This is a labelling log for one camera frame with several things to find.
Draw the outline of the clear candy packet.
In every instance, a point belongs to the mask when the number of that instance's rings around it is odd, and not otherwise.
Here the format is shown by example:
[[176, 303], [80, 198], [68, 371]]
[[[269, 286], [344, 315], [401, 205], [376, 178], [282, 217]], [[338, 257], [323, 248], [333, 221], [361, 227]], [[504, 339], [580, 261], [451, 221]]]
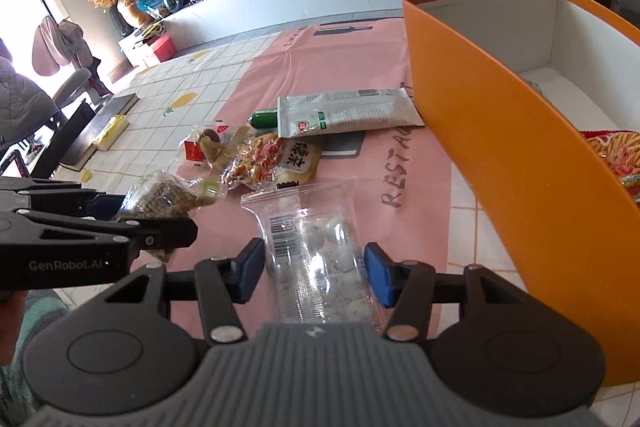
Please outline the clear candy packet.
[[266, 244], [271, 316], [290, 324], [366, 323], [383, 313], [357, 234], [354, 179], [246, 194], [241, 206]]

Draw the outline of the brown seed snack packet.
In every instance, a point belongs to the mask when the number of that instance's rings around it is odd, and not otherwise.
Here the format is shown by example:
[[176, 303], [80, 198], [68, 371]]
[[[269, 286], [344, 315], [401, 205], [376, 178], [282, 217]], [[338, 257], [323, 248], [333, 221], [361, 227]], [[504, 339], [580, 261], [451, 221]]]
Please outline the brown seed snack packet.
[[218, 178], [197, 176], [184, 179], [167, 171], [155, 171], [135, 183], [120, 206], [118, 217], [187, 218], [227, 196], [228, 187]]

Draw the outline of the peanut snack packet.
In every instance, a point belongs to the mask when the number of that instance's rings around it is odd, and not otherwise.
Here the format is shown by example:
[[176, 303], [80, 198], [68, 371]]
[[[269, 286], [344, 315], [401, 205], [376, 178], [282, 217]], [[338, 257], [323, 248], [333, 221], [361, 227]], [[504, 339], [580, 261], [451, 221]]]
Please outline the peanut snack packet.
[[317, 171], [323, 145], [318, 136], [285, 139], [272, 132], [249, 133], [232, 147], [220, 181], [229, 190], [244, 186], [252, 191], [305, 184]]

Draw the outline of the small red snack packet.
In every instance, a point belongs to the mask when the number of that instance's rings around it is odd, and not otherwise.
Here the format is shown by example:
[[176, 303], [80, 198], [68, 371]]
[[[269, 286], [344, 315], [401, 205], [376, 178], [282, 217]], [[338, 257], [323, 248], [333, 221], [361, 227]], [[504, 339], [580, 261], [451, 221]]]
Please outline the small red snack packet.
[[222, 120], [216, 120], [213, 124], [198, 124], [182, 142], [184, 157], [187, 161], [213, 165], [232, 136], [228, 124]]

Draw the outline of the green sausage stick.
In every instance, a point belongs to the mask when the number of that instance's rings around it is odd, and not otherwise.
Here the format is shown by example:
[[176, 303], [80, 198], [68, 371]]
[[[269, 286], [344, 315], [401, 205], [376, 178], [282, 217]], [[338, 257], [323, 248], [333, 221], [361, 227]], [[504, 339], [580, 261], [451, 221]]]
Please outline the green sausage stick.
[[248, 121], [255, 129], [277, 129], [278, 110], [276, 108], [258, 109]]

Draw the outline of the silver white snack pouch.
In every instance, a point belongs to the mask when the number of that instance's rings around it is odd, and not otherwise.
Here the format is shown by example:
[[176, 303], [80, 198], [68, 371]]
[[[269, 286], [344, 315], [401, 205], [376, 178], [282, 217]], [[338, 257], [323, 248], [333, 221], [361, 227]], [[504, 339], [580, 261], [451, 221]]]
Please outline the silver white snack pouch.
[[284, 139], [424, 126], [405, 89], [281, 96], [277, 113], [278, 133]]

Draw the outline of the orange chips packet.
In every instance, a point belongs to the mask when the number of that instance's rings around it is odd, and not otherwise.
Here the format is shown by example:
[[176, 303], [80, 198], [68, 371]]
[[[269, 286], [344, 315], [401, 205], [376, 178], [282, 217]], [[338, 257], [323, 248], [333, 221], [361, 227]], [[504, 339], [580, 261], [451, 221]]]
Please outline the orange chips packet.
[[640, 134], [632, 130], [583, 131], [596, 154], [605, 161], [620, 184], [639, 204]]

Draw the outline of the pink paper mat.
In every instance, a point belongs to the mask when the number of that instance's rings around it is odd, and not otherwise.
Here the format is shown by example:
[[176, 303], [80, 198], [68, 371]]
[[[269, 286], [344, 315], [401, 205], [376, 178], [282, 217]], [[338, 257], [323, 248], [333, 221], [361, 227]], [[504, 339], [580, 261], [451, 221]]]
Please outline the pink paper mat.
[[[313, 27], [282, 32], [250, 66], [219, 118], [241, 124], [280, 96], [409, 87], [404, 21], [367, 20], [355, 27], [341, 35], [320, 36]], [[321, 159], [313, 180], [350, 184], [361, 244], [379, 243], [396, 261], [414, 259], [446, 269], [451, 160], [430, 129], [370, 131], [357, 157]], [[256, 219], [241, 207], [242, 193], [237, 188], [195, 213], [198, 239], [176, 252], [169, 270], [232, 257], [257, 235]]]

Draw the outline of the lemon pattern tablecloth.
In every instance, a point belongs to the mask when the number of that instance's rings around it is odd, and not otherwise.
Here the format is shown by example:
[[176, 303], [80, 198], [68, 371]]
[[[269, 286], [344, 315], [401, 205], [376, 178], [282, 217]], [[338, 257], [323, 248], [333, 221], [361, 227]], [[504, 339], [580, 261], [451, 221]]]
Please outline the lemon pattern tablecloth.
[[[124, 194], [146, 174], [179, 168], [182, 142], [196, 126], [213, 124], [224, 109], [246, 117], [239, 106], [243, 101], [239, 85], [276, 39], [276, 34], [268, 34], [206, 44], [168, 63], [132, 72], [116, 84], [121, 94], [139, 99], [127, 115], [124, 133], [109, 150], [94, 153], [80, 171], [60, 168], [55, 179]], [[449, 218], [439, 231], [448, 239], [447, 272], [459, 273], [463, 265], [484, 261], [522, 286], [506, 248], [458, 168], [452, 167], [446, 179]]]

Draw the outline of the red box on floor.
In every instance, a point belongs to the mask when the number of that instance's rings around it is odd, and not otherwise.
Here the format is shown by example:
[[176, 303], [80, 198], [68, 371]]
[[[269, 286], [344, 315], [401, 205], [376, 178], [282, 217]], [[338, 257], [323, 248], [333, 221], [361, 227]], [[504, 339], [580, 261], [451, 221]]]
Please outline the red box on floor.
[[171, 60], [176, 54], [174, 43], [168, 35], [162, 35], [150, 41], [149, 47], [160, 63]]

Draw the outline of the orange cardboard box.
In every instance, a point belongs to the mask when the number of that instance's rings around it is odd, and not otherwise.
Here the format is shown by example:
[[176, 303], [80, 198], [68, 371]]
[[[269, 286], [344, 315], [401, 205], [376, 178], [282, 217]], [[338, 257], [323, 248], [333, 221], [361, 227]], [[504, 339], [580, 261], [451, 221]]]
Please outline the orange cardboard box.
[[527, 289], [639, 378], [639, 208], [588, 144], [639, 126], [639, 31], [592, 0], [406, 0], [414, 101]]

